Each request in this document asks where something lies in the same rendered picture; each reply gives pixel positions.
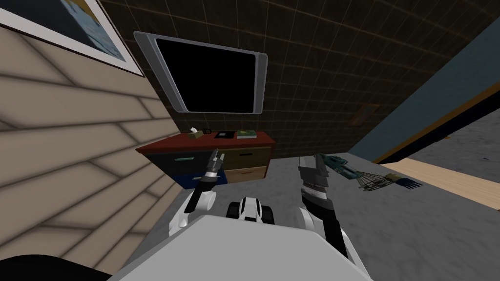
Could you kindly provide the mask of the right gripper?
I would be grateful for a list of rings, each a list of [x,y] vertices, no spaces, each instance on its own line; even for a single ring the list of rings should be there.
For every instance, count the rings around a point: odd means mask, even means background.
[[[315,154],[314,158],[316,167],[309,167],[307,166],[306,158],[299,157],[298,170],[300,178],[305,184],[327,188],[329,187],[329,172],[326,164],[324,163],[324,158],[321,153]]]

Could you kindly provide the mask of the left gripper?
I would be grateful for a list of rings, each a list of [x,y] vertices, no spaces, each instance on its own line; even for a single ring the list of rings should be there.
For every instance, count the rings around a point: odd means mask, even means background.
[[[218,180],[218,172],[222,167],[224,162],[225,154],[221,154],[219,157],[218,149],[214,149],[210,158],[210,161],[207,165],[207,171],[204,174],[204,181],[217,181]]]

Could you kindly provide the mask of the red-topped drawer cabinet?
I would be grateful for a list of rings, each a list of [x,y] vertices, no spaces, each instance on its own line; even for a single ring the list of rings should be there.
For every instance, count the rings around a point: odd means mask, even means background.
[[[238,139],[220,138],[219,133],[203,133],[199,138],[193,139],[187,133],[181,133],[173,137],[156,141],[154,143],[137,148],[137,152],[145,156],[150,153],[171,153],[171,152],[190,152],[197,150],[224,150],[246,147],[271,147],[270,159],[276,142],[265,132],[257,131],[255,138]]]

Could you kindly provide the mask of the olive drawer front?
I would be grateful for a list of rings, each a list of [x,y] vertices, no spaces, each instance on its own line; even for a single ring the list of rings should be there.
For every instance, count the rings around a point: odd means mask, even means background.
[[[218,150],[218,157],[224,154],[223,169],[235,170],[267,166],[271,147],[246,147]]]

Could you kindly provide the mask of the tan drawer front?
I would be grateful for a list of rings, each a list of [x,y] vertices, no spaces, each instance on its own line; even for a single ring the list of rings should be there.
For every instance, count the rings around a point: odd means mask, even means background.
[[[225,175],[228,180],[228,183],[238,183],[238,182],[264,179],[266,171],[267,167],[261,166],[261,167],[226,170]]]

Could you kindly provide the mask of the blue drawer front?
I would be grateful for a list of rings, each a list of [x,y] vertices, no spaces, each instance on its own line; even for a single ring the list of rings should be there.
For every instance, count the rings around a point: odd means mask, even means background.
[[[176,183],[184,189],[194,189],[205,172],[170,176]],[[218,171],[216,185],[228,184],[227,177],[223,170]]]

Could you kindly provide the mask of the dark grey drawer front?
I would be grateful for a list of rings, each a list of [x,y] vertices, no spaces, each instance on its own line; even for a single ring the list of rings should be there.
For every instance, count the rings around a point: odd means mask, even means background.
[[[206,171],[212,150],[190,152],[150,153],[145,157],[169,176],[201,173]],[[174,161],[176,158],[194,157],[191,161]]]

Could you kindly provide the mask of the grey-framed black television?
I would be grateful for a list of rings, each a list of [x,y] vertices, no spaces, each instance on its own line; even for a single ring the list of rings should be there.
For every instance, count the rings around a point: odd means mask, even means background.
[[[139,31],[134,38],[176,112],[262,113],[267,54]]]

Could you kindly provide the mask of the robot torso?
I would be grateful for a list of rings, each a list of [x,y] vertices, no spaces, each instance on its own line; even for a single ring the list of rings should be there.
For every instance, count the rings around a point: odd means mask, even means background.
[[[261,222],[250,199],[238,219],[188,221],[184,209],[170,221],[166,240],[109,281],[373,281],[346,233],[341,254],[305,208],[297,210],[299,228]]]

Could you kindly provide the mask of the white-framed wall picture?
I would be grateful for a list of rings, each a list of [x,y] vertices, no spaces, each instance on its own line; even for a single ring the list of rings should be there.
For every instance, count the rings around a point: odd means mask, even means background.
[[[99,0],[0,0],[0,25],[143,76]]]

